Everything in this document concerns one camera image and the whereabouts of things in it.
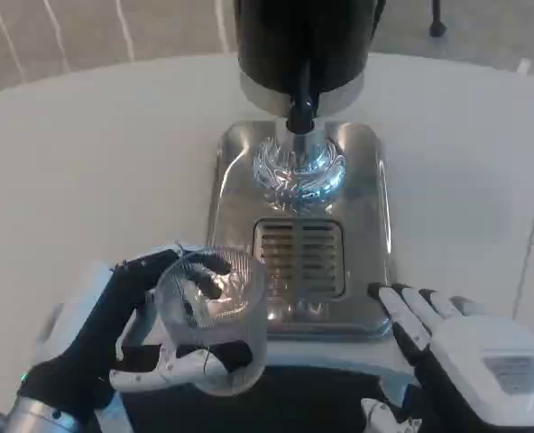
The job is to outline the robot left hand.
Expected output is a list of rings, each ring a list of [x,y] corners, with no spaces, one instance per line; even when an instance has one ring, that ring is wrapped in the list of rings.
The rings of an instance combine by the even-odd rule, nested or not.
[[[171,247],[113,267],[99,264],[83,290],[49,318],[18,397],[85,420],[115,392],[154,392],[227,379],[250,367],[256,352],[237,337],[221,343],[176,342],[170,355],[164,353],[164,343],[127,345],[124,355],[117,356],[117,341],[132,314],[176,264],[186,264],[187,280],[211,300],[221,296],[214,278],[233,270],[221,253],[201,248],[182,252]]]

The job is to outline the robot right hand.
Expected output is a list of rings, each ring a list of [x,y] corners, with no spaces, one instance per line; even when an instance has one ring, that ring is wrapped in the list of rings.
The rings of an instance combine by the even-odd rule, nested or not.
[[[443,432],[534,432],[534,335],[469,299],[373,282],[422,400]]]

